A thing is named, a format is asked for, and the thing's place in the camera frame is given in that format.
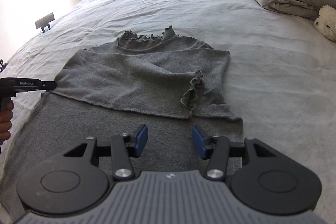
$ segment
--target stuffed animal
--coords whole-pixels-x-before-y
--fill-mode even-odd
[[[336,9],[331,6],[323,6],[320,9],[320,17],[315,20],[314,26],[327,39],[336,42]]]

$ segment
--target bed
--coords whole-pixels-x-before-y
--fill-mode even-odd
[[[83,0],[28,41],[0,77],[53,80],[81,48],[113,42],[124,30],[161,34],[173,25],[218,50],[230,51],[224,95],[254,136],[288,155],[321,179],[315,212],[336,219],[336,44],[313,22],[271,12],[255,0]],[[39,92],[14,98],[12,138],[2,146],[6,159],[41,98]],[[11,220],[4,208],[0,220]]]

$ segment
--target finger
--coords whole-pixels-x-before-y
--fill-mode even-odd
[[[0,132],[6,132],[12,127],[11,121],[0,123]]]
[[[8,122],[12,118],[13,118],[13,112],[11,112],[10,110],[0,112],[0,123]]]
[[[7,109],[12,111],[14,109],[14,102],[13,100],[10,100],[7,104]]]
[[[9,131],[0,133],[0,140],[7,141],[11,137],[11,133]]]

